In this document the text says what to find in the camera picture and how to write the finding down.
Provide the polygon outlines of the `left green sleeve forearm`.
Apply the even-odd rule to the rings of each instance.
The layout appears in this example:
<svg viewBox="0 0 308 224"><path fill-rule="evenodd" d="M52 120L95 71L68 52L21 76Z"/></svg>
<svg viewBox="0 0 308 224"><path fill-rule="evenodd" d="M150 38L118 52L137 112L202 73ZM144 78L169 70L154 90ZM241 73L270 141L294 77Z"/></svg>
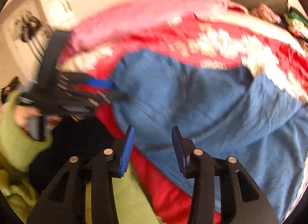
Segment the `left green sleeve forearm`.
<svg viewBox="0 0 308 224"><path fill-rule="evenodd" d="M1 169L10 173L27 173L35 158L53 142L50 131L44 141L35 141L17 125L13 108L19 95L19 91L11 92L1 110Z"/></svg>

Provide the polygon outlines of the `left hand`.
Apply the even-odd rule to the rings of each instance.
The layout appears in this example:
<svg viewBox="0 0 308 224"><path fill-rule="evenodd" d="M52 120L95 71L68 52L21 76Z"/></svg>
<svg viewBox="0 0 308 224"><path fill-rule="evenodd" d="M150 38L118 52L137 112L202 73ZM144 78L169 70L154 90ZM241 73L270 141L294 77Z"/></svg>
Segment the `left hand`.
<svg viewBox="0 0 308 224"><path fill-rule="evenodd" d="M13 118L16 124L24 130L27 134L29 133L29 120L32 117L41 116L40 111L34 107L24 107L20 105L13 105ZM55 128L59 122L62 121L62 118L58 115L49 115L47 116L47 127L52 130Z"/></svg>

